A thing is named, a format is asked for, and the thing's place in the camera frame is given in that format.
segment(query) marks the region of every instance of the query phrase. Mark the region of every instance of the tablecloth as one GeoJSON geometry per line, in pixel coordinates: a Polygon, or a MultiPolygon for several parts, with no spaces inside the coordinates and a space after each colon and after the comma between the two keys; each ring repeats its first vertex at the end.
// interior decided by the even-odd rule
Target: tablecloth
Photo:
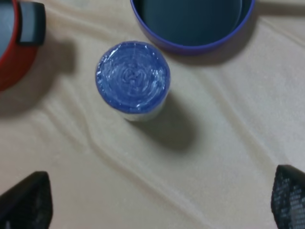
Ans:
{"type": "Polygon", "coordinates": [[[101,99],[98,60],[145,41],[128,0],[41,0],[45,45],[0,94],[0,193],[49,173],[51,229],[275,229],[278,164],[305,170],[305,3],[260,1],[226,45],[164,53],[157,119],[132,124],[101,99]]]}

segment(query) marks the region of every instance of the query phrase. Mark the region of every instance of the blue container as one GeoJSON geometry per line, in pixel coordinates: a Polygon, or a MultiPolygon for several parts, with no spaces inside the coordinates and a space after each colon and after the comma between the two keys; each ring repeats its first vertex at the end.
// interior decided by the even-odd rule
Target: blue container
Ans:
{"type": "Polygon", "coordinates": [[[130,121],[147,121],[162,109],[171,74],[158,49],[144,42],[123,42],[102,56],[95,79],[110,107],[130,121]]]}
{"type": "Polygon", "coordinates": [[[169,52],[197,55],[227,42],[248,21],[255,0],[130,0],[141,30],[169,52]]]}

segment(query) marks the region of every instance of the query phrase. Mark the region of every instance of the blue cap wrapped in plastic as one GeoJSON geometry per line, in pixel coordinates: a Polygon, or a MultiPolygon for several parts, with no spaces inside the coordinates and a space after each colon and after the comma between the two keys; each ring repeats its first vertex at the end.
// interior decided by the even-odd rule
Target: blue cap wrapped in plastic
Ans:
{"type": "Polygon", "coordinates": [[[123,42],[102,56],[96,85],[105,102],[130,121],[154,118],[169,92],[169,66],[155,47],[123,42]]]}

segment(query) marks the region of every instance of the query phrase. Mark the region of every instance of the black object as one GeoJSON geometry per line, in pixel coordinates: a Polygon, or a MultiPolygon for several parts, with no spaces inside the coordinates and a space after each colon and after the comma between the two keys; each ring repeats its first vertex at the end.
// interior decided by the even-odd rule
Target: black object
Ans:
{"type": "Polygon", "coordinates": [[[244,19],[241,19],[243,5],[247,3],[251,1],[134,0],[150,30],[167,41],[185,46],[210,44],[231,33],[244,19]]]}
{"type": "Polygon", "coordinates": [[[279,229],[305,229],[305,173],[292,166],[278,166],[271,210],[279,229]]]}
{"type": "Polygon", "coordinates": [[[48,173],[35,172],[0,196],[0,229],[47,229],[53,216],[48,173]]]}
{"type": "MultiPolygon", "coordinates": [[[[0,0],[0,57],[6,51],[15,26],[13,0],[0,0]]],[[[19,45],[43,45],[46,33],[46,14],[44,5],[38,2],[18,2],[19,45]]]]}
{"type": "Polygon", "coordinates": [[[42,3],[19,2],[20,45],[43,45],[46,31],[46,14],[42,3]]]}

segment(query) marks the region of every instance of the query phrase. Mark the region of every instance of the blue bowl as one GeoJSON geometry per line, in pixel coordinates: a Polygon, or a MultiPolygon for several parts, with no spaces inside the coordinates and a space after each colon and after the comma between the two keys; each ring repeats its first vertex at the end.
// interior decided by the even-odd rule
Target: blue bowl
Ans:
{"type": "Polygon", "coordinates": [[[240,31],[255,3],[255,0],[202,0],[193,1],[203,4],[202,8],[191,8],[190,1],[131,0],[131,5],[141,30],[151,42],[169,52],[198,55],[217,48],[240,31]]]}

